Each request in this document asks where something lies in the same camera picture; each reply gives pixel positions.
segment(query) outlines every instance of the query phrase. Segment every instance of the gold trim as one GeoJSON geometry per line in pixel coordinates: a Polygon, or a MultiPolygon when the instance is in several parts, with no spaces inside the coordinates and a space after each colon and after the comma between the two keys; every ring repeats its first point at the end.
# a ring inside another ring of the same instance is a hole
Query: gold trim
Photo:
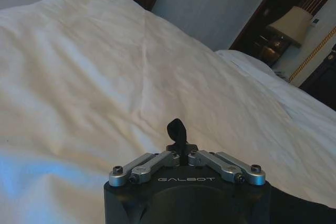
{"type": "Polygon", "coordinates": [[[319,43],[314,51],[304,60],[303,63],[291,74],[288,81],[292,80],[304,69],[304,67],[315,57],[315,55],[321,50],[321,48],[328,42],[328,40],[336,33],[336,26],[328,33],[328,35],[319,43]]]}

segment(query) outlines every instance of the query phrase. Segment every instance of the metal linkage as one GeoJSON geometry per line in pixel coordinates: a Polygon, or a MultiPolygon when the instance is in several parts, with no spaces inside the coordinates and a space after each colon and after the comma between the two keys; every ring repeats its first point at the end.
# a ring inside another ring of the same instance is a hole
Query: metal linkage
{"type": "Polygon", "coordinates": [[[242,170],[238,166],[229,164],[207,151],[192,151],[188,155],[188,162],[193,166],[209,166],[225,181],[235,184],[242,184],[245,181],[242,170]]]}
{"type": "Polygon", "coordinates": [[[109,184],[111,186],[122,186],[124,185],[132,172],[132,169],[138,165],[142,165],[146,163],[148,160],[155,157],[154,154],[145,153],[142,156],[138,157],[137,159],[133,160],[132,162],[128,163],[124,167],[122,166],[115,166],[113,171],[109,173],[109,184]]]}
{"type": "Polygon", "coordinates": [[[164,151],[145,164],[134,167],[129,180],[133,184],[142,184],[150,181],[152,174],[161,167],[179,166],[179,164],[180,156],[175,152],[164,151]]]}
{"type": "Polygon", "coordinates": [[[217,152],[215,154],[219,159],[231,164],[240,167],[243,171],[244,177],[247,182],[251,185],[262,186],[266,181],[266,174],[263,170],[261,170],[260,165],[251,165],[245,164],[244,162],[224,153],[217,152]]]}

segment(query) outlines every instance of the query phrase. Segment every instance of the wrinkled fabric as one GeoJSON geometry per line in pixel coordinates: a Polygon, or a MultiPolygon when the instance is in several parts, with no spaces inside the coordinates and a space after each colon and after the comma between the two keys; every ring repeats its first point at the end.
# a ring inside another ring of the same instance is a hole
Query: wrinkled fabric
{"type": "Polygon", "coordinates": [[[109,171],[163,151],[174,118],[200,149],[336,207],[336,113],[132,0],[2,10],[0,108],[2,223],[104,223],[109,171]]]}

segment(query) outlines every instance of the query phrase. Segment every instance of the wall outlet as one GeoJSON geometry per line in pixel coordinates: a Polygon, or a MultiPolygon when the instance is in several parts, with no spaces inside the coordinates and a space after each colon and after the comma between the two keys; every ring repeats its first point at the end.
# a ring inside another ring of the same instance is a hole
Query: wall outlet
{"type": "Polygon", "coordinates": [[[312,26],[312,27],[316,27],[319,21],[320,21],[320,19],[318,19],[318,18],[314,18],[314,19],[312,20],[312,22],[311,22],[311,26],[312,26]]]}

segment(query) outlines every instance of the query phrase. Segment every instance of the lamp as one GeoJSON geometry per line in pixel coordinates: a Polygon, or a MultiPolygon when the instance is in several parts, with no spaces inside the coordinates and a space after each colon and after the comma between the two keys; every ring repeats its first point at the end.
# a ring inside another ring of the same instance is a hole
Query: lamp
{"type": "Polygon", "coordinates": [[[306,10],[294,6],[280,19],[267,26],[267,29],[290,40],[295,46],[300,47],[305,40],[307,28],[312,15],[306,10]]]}

